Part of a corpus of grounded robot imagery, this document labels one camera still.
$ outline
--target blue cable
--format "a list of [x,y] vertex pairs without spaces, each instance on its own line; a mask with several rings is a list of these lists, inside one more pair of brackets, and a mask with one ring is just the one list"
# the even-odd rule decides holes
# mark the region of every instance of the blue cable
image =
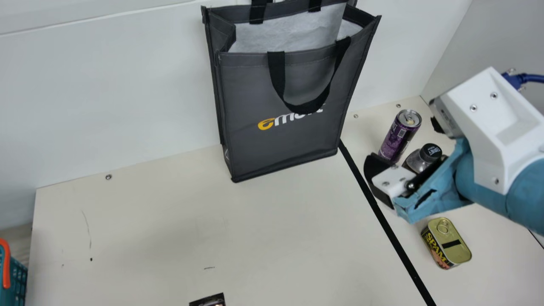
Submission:
[[528,82],[544,83],[544,75],[509,75],[507,72],[505,72],[502,74],[502,76],[508,81],[508,83],[514,86],[515,89],[521,88],[521,85]]

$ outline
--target spam can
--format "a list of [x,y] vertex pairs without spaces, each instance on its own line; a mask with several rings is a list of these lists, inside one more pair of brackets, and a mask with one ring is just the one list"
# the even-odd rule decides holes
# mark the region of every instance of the spam can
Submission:
[[444,270],[456,267],[472,258],[471,251],[452,222],[446,218],[429,221],[421,232],[421,237],[438,266]]

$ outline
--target black handle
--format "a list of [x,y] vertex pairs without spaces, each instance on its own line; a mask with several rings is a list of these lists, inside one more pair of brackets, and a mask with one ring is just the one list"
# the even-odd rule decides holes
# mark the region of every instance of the black handle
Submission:
[[[310,0],[308,4],[309,12],[321,11],[322,0]],[[273,3],[274,0],[251,0],[251,8],[249,10],[249,24],[260,25],[264,21],[264,10],[267,8],[267,3]]]
[[346,37],[341,40],[336,41],[336,61],[335,61],[335,70],[332,73],[332,77],[327,84],[327,87],[321,92],[317,98],[312,101],[305,102],[300,105],[293,105],[283,98],[285,93],[285,52],[268,52],[268,70],[270,72],[270,79],[272,80],[272,86],[276,90],[277,95],[283,101],[285,106],[295,114],[311,114],[315,113],[317,110],[325,104],[327,97],[329,97],[329,92],[331,90],[331,83],[335,77],[336,71],[344,58],[345,52],[348,50],[349,45],[351,44],[351,37]]

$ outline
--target plastic basket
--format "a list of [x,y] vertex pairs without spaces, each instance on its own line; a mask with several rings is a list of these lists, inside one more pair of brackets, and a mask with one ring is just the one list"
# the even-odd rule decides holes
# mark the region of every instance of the plastic basket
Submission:
[[9,245],[0,238],[0,306],[24,306],[28,269],[11,257]]

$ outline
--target shopping bag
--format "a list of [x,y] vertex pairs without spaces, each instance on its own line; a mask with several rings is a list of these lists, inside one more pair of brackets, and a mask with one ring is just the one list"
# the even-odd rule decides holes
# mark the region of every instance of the shopping bag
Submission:
[[349,0],[202,7],[234,182],[336,154],[380,17]]

